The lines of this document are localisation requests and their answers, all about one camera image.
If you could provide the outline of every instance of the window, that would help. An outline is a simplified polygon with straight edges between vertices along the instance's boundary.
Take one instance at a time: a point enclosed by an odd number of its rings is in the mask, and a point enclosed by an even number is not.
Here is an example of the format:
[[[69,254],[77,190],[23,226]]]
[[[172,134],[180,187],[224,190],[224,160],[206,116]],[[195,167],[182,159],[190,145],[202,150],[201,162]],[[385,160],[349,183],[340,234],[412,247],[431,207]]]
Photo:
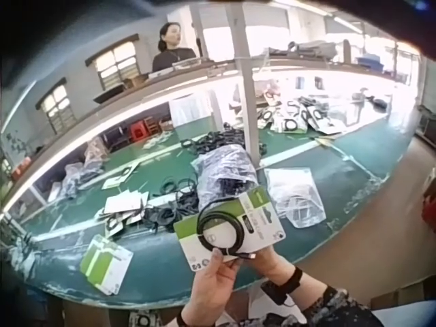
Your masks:
[[[98,56],[95,67],[104,90],[140,74],[133,42],[125,42]]]
[[[272,26],[247,26],[247,40],[251,56],[258,56],[265,48],[287,50],[289,29]],[[234,58],[232,32],[229,27],[214,27],[204,30],[204,41],[209,58],[223,61]]]
[[[295,79],[295,88],[297,90],[304,90],[305,89],[305,78],[304,77],[298,76]]]
[[[318,90],[325,90],[326,88],[324,87],[324,80],[320,77],[315,77],[315,87]]]
[[[56,85],[40,101],[40,107],[47,115],[50,124],[56,134],[65,131],[76,123],[76,117],[72,112],[64,84]]]

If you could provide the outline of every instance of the clear plastic bag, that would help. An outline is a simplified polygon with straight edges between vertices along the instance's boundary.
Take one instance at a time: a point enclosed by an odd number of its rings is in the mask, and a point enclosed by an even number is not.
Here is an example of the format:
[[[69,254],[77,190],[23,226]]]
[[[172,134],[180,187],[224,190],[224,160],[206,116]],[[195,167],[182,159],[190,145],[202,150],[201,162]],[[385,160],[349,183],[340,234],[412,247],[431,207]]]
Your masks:
[[[100,137],[97,136],[88,141],[84,165],[80,171],[80,184],[86,183],[104,172],[103,162],[108,159],[108,153],[108,149]]]
[[[258,185],[256,170],[239,144],[221,146],[191,162],[198,174],[198,209],[209,202],[237,196]]]
[[[81,162],[66,165],[65,172],[67,176],[62,181],[62,190],[59,194],[61,198],[74,199],[77,196],[77,188],[82,170],[83,163]]]
[[[280,218],[295,228],[316,225],[326,219],[320,194],[309,168],[265,169],[268,193]]]

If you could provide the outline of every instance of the production line table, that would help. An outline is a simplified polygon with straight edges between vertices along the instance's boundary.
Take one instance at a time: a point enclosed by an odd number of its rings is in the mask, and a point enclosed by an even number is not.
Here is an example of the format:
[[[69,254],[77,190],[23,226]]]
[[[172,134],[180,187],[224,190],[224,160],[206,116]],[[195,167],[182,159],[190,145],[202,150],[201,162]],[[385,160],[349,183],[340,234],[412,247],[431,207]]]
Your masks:
[[[260,140],[268,147],[261,167],[309,167],[327,215],[322,223],[301,230],[283,220],[287,238],[276,246],[281,255],[292,262],[309,255],[346,226],[377,193],[414,134],[411,107],[404,109],[404,105],[393,101],[388,114],[366,105],[358,123],[339,136],[333,147],[314,141],[314,131],[303,135],[260,131]],[[99,307],[162,308],[186,302],[193,273],[176,235],[164,230],[154,234],[144,228],[130,229],[117,240],[134,256],[116,296],[96,290],[79,271],[79,264],[94,235],[104,234],[103,225],[92,218],[106,198],[126,189],[159,193],[165,177],[179,180],[192,175],[190,162],[195,157],[182,149],[179,141],[210,130],[207,118],[192,122],[185,130],[176,129],[164,143],[151,149],[142,149],[140,143],[122,149],[110,156],[106,171],[121,171],[134,160],[141,164],[119,188],[101,190],[102,179],[83,189],[75,200],[62,200],[27,218],[23,226],[35,235],[38,246],[33,268],[23,271],[27,282],[62,298]],[[258,176],[267,187],[263,169],[258,170]],[[236,288],[256,280],[252,271],[242,268]]]

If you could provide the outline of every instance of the black hair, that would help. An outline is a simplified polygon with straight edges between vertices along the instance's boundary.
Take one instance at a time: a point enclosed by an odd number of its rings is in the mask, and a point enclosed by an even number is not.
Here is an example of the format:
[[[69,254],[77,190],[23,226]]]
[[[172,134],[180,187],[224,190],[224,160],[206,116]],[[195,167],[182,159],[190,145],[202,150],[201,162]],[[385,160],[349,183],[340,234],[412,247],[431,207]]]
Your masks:
[[[159,31],[159,43],[157,44],[157,48],[160,52],[163,52],[166,50],[166,42],[162,40],[162,37],[166,35],[168,32],[168,29],[172,25],[177,25],[180,27],[180,24],[178,22],[166,22],[163,27],[161,27],[161,30]]]

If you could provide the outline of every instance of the brown floor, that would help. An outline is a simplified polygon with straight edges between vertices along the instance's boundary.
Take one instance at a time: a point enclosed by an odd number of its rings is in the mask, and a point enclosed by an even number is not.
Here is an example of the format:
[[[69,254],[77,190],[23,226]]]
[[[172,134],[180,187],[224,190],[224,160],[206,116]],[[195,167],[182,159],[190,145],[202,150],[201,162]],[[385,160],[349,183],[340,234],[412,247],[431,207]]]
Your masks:
[[[363,303],[436,273],[436,235],[420,218],[435,152],[413,139],[377,197],[300,267]]]

